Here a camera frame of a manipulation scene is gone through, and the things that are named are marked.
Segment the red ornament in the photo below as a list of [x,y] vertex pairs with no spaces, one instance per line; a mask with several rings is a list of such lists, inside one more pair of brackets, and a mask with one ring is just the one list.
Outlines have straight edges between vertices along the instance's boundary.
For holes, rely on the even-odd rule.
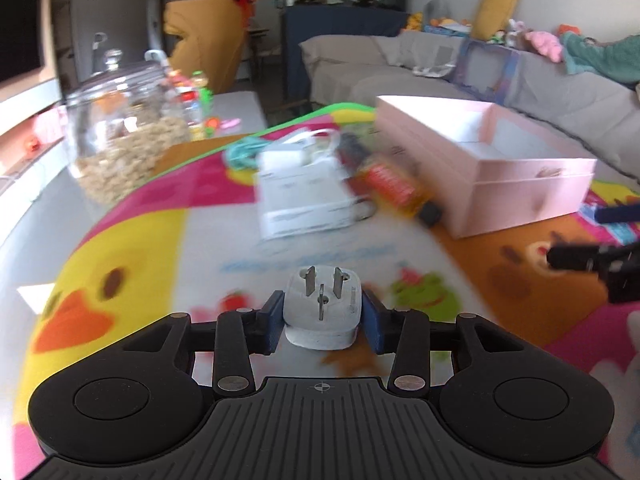
[[41,147],[42,143],[35,135],[31,135],[24,140],[24,150],[27,152],[27,156],[33,155]]
[[228,296],[222,298],[220,301],[220,307],[224,312],[230,312],[232,310],[238,310],[239,308],[249,308],[250,298],[242,290],[235,290]]
[[210,117],[209,119],[207,119],[205,126],[215,131],[220,127],[220,122],[221,122],[220,118]]

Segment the colorful foam mat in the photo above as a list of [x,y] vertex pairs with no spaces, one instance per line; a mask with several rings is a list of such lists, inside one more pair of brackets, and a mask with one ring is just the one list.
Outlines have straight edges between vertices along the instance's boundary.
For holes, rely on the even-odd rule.
[[[277,139],[302,125],[369,126],[374,111],[332,105],[257,135]],[[596,205],[634,202],[615,184],[594,182],[580,212],[527,226],[452,240],[436,227],[382,207],[367,221],[334,232],[261,241],[251,171],[225,167],[222,148],[164,171],[111,210],[87,234],[58,277],[24,360],[14,408],[17,478],[43,459],[27,419],[31,393],[44,379],[170,312],[194,322],[260,307],[298,267],[355,270],[389,307],[417,308],[433,320],[461,311],[496,320],[601,380],[616,418],[601,453],[620,476],[640,471],[640,303],[612,306],[594,276],[553,272],[545,254],[555,241],[629,242],[636,225],[604,228]],[[445,353],[433,352],[434,383],[450,376]],[[199,354],[194,378],[210,384],[212,355]],[[377,357],[358,338],[338,352],[293,347],[252,356],[265,376],[388,374],[392,356]]]

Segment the white box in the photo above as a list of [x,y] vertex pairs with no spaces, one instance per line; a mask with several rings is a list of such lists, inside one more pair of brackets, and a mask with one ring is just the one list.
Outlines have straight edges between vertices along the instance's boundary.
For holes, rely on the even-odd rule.
[[326,231],[354,223],[356,198],[328,162],[257,173],[255,189],[262,238]]

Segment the power plug adapter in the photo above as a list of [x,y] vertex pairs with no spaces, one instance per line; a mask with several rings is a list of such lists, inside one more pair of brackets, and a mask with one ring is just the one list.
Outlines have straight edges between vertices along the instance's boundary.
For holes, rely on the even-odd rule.
[[304,267],[289,280],[282,315],[285,335],[313,350],[342,350],[353,344],[362,311],[362,284],[352,270]]

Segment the open box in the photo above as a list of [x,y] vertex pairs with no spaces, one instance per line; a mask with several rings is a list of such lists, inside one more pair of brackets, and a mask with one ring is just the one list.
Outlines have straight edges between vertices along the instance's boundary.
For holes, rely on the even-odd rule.
[[596,159],[501,106],[381,96],[379,149],[420,178],[444,208],[454,238],[578,210]]

